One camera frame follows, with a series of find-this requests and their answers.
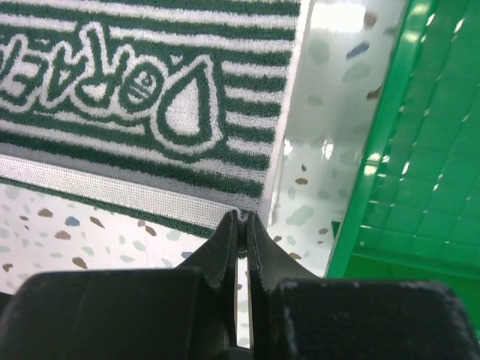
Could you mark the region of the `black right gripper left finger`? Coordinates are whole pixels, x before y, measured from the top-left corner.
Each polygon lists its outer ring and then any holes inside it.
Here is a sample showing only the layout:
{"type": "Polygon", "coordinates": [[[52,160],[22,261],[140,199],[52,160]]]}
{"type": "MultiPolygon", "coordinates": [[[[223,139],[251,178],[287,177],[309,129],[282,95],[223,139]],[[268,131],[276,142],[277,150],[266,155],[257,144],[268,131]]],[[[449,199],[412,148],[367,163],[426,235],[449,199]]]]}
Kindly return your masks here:
{"type": "Polygon", "coordinates": [[[238,359],[238,216],[171,269],[40,273],[2,300],[3,359],[238,359]]]}

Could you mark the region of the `green white striped towel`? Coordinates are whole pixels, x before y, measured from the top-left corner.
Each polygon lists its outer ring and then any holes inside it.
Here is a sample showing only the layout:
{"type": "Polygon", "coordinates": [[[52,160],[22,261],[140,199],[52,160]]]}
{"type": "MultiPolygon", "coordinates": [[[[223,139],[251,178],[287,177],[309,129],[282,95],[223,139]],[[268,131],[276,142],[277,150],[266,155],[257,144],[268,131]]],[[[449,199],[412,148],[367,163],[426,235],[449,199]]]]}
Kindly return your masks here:
{"type": "Polygon", "coordinates": [[[1,181],[206,235],[263,220],[309,1],[3,1],[1,181]]]}

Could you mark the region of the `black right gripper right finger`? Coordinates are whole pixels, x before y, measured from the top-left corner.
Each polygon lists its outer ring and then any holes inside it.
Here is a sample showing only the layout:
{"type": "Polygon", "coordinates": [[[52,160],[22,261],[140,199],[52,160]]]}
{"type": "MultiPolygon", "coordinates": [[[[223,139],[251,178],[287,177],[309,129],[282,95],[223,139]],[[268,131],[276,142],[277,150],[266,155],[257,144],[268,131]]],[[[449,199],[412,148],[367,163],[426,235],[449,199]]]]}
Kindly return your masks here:
{"type": "Polygon", "coordinates": [[[477,359],[465,307],[444,283],[321,278],[246,223],[252,359],[477,359]]]}

